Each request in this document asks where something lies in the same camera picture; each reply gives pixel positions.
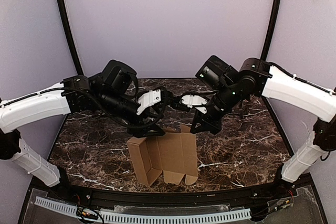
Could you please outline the brown cardboard box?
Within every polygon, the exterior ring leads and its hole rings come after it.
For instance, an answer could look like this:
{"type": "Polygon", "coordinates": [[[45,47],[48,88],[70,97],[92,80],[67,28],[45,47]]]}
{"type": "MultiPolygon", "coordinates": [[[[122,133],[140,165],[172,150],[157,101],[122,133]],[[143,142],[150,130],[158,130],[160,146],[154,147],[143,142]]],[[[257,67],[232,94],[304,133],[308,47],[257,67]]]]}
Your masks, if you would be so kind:
{"type": "Polygon", "coordinates": [[[198,180],[196,136],[190,127],[180,125],[180,131],[166,128],[163,136],[132,137],[127,141],[136,178],[151,186],[163,174],[166,184],[186,185],[198,180]]]}

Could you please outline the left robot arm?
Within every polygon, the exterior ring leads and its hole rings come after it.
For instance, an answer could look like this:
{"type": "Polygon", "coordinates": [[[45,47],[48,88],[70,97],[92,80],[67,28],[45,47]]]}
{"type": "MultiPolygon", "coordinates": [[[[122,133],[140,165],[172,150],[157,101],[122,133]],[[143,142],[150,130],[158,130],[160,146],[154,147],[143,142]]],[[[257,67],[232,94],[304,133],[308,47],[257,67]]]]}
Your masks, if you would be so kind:
{"type": "Polygon", "coordinates": [[[1,101],[1,159],[9,160],[46,186],[68,186],[66,171],[36,153],[22,138],[19,127],[57,115],[100,111],[136,137],[164,135],[157,125],[169,101],[165,87],[139,93],[137,72],[110,60],[91,77],[77,75],[53,86],[1,101]]]}

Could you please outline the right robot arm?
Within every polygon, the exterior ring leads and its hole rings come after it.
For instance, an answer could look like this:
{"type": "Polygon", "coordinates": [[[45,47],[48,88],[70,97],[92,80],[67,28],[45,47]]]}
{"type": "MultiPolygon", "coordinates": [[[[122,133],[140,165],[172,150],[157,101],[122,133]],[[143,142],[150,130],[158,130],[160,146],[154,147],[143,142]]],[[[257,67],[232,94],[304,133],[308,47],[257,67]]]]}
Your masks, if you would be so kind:
{"type": "Polygon", "coordinates": [[[217,56],[210,56],[195,75],[212,89],[190,92],[181,97],[188,108],[196,109],[191,133],[217,134],[222,118],[251,95],[279,100],[317,117],[305,143],[279,169],[277,183],[294,183],[325,153],[335,151],[335,91],[287,72],[273,62],[246,59],[240,70],[217,56]]]}

